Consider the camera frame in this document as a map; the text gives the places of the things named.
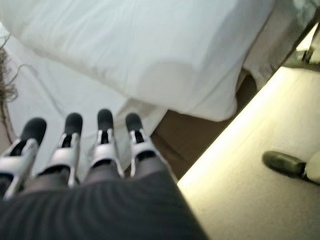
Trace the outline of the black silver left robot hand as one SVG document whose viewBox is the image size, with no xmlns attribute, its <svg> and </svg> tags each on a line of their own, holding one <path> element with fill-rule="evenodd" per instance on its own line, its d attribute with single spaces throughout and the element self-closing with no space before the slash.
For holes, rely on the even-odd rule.
<svg viewBox="0 0 320 240">
<path fill-rule="evenodd" d="M 83 181 L 82 116 L 71 113 L 47 166 L 30 171 L 44 139 L 42 118 L 27 122 L 0 156 L 0 237 L 3 240 L 205 240 L 166 161 L 136 113 L 126 116 L 130 176 L 117 156 L 112 113 L 97 114 L 93 158 Z"/>
</svg>

